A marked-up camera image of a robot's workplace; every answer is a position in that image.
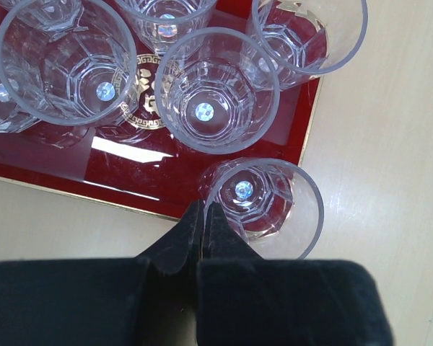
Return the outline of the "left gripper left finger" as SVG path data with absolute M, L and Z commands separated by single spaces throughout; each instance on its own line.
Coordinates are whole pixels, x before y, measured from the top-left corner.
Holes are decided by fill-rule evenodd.
M 204 206 L 134 257 L 0 262 L 0 345 L 195 345 Z

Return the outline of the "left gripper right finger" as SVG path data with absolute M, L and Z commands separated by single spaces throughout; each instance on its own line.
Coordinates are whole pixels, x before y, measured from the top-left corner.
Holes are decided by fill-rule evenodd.
M 374 278 L 347 260 L 264 259 L 206 214 L 196 268 L 200 345 L 391 345 Z

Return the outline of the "cluster back clear glass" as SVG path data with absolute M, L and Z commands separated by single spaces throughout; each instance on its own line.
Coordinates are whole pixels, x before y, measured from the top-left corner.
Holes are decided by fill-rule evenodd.
M 320 238 L 322 195 L 311 176 L 281 159 L 242 157 L 199 179 L 205 206 L 222 206 L 229 226 L 266 259 L 303 260 Z

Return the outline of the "cluster clear glass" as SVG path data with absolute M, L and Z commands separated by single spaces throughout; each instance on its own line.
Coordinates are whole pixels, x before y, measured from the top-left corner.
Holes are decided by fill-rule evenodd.
M 173 137 L 205 154 L 242 151 L 272 126 L 280 103 L 276 65 L 252 38 L 206 27 L 164 54 L 154 80 L 158 114 Z
M 303 260 L 320 238 L 322 195 L 311 176 L 281 159 L 242 157 L 199 179 L 205 206 L 222 206 L 229 226 L 266 259 Z
M 136 45 L 106 1 L 81 1 L 76 25 L 43 31 L 17 11 L 32 1 L 0 1 L 0 80 L 17 105 L 55 125 L 108 125 L 138 107 Z

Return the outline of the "cluster front clear glass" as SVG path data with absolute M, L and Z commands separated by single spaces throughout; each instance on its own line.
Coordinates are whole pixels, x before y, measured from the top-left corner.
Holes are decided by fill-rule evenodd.
M 55 125 L 108 125 L 138 107 L 136 45 L 106 1 L 81 1 L 76 25 L 43 31 L 17 11 L 32 1 L 0 1 L 0 80 L 17 105 Z

